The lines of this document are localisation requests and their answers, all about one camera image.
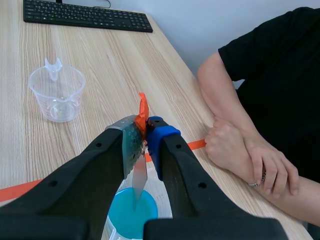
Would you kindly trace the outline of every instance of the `black keyboard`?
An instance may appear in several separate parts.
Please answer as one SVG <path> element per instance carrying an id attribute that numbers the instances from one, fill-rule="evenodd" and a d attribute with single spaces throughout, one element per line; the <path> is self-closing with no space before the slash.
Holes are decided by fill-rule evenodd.
<path id="1" fill-rule="evenodd" d="M 39 0 L 23 0 L 23 20 L 37 24 L 153 32 L 143 13 Z"/>

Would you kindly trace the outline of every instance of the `hand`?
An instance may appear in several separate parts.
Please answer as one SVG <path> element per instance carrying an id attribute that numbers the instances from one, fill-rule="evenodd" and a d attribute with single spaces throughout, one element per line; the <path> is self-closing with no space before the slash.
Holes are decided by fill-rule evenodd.
<path id="1" fill-rule="evenodd" d="M 266 171 L 264 181 L 264 191 L 279 198 L 285 190 L 287 180 L 291 194 L 297 195 L 299 188 L 299 174 L 297 168 L 278 151 L 270 145 L 260 134 L 244 135 L 245 147 L 252 159 L 254 169 L 254 179 L 261 182 L 263 167 Z"/>
<path id="2" fill-rule="evenodd" d="M 229 170 L 249 184 L 255 183 L 253 165 L 241 132 L 231 123 L 215 118 L 205 138 L 205 151 L 218 167 Z"/>

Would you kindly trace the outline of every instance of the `measuring cup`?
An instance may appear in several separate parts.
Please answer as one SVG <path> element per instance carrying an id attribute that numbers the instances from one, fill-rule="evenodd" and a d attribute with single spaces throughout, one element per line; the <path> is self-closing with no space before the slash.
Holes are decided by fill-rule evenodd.
<path id="1" fill-rule="evenodd" d="M 133 171 L 128 175 L 128 177 L 121 183 L 117 193 L 120 193 L 123 190 L 126 190 L 128 188 L 132 187 L 132 176 Z M 172 212 L 169 202 L 169 197 L 167 194 L 166 187 L 162 181 L 158 179 L 158 175 L 156 172 L 156 169 L 150 168 L 147 171 L 148 179 L 146 181 L 144 190 L 152 196 L 156 203 L 157 208 L 157 217 L 158 218 L 172 218 Z M 110 216 L 107 216 L 106 219 L 106 231 L 109 237 L 109 240 L 139 240 L 141 238 L 126 238 L 122 236 L 115 226 L 112 223 L 112 220 L 110 219 Z"/>
<path id="2" fill-rule="evenodd" d="M 77 69 L 62 65 L 59 58 L 52 65 L 45 58 L 44 66 L 29 76 L 28 86 L 48 120 L 63 123 L 79 114 L 85 77 Z"/>

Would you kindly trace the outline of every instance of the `black t-shirt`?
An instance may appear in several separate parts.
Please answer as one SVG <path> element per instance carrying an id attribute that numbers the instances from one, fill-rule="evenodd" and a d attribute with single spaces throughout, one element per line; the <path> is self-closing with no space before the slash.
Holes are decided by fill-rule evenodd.
<path id="1" fill-rule="evenodd" d="M 260 134 L 320 182 L 320 9 L 301 7 L 220 48 Z"/>

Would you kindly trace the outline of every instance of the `blue liquid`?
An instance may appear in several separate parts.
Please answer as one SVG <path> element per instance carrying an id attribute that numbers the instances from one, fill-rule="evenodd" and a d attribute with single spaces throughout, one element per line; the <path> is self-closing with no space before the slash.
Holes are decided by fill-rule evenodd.
<path id="1" fill-rule="evenodd" d="M 142 239 L 146 221 L 158 217 L 158 208 L 156 201 L 147 191 L 142 191 L 136 205 L 134 194 L 132 187 L 118 192 L 114 196 L 108 215 L 121 236 L 127 239 Z"/>

